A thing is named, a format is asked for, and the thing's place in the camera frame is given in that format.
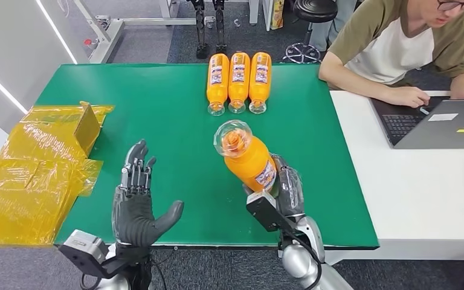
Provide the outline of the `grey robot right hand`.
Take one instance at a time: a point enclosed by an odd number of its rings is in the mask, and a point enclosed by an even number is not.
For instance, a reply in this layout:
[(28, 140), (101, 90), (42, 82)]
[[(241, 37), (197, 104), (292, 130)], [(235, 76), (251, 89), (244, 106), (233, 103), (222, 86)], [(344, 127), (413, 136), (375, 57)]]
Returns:
[(277, 203), (279, 211), (286, 217), (298, 222), (305, 216), (305, 202), (301, 176), (285, 159), (278, 154), (271, 154), (277, 169)]

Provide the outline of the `person's right hand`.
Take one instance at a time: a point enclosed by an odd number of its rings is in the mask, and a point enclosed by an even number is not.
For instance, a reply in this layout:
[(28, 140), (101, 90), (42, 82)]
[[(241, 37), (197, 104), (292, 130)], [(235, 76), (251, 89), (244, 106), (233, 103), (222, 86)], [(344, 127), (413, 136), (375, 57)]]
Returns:
[(404, 86), (390, 88), (387, 103), (399, 106), (418, 108), (429, 104), (430, 96), (417, 87)]

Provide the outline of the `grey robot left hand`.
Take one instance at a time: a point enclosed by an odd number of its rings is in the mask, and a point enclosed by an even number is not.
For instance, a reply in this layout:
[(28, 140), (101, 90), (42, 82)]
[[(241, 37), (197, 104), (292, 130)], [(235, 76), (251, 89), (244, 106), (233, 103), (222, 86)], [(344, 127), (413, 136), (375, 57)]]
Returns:
[(127, 152), (121, 179), (115, 188), (112, 208), (112, 230), (117, 243), (132, 247), (149, 247), (169, 231), (181, 218), (184, 202), (175, 200), (159, 217), (153, 215), (152, 169), (146, 140), (140, 139)]

